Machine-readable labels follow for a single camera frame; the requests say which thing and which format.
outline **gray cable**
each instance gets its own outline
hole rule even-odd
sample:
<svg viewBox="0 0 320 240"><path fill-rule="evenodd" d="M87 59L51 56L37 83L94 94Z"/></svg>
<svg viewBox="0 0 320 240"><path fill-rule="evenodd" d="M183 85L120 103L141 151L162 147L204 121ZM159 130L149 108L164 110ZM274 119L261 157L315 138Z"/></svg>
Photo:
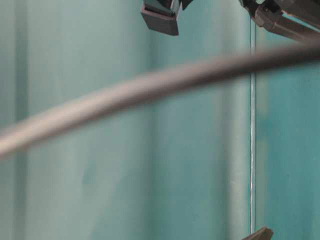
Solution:
<svg viewBox="0 0 320 240"><path fill-rule="evenodd" d="M252 72L320 61L320 43L276 48L149 73L24 120L0 135L0 158L121 110Z"/></svg>

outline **teal fabric backdrop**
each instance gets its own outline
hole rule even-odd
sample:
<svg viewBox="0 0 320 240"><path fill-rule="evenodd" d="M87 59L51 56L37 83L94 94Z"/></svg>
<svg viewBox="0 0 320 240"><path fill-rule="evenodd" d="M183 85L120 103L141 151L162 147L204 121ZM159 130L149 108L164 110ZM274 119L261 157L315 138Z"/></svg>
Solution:
<svg viewBox="0 0 320 240"><path fill-rule="evenodd" d="M259 29L257 47L290 41ZM257 76L256 224L276 240L320 234L319 65Z"/></svg>
<svg viewBox="0 0 320 240"><path fill-rule="evenodd" d="M250 52L238 1L196 1L181 15L179 37L149 31L141 4L2 0L0 129L141 73ZM287 42L258 32L258 47L276 41ZM5 159L1 238L237 240L252 220L274 228L275 239L317 239L317 76L309 67L257 77L256 219L247 76Z"/></svg>

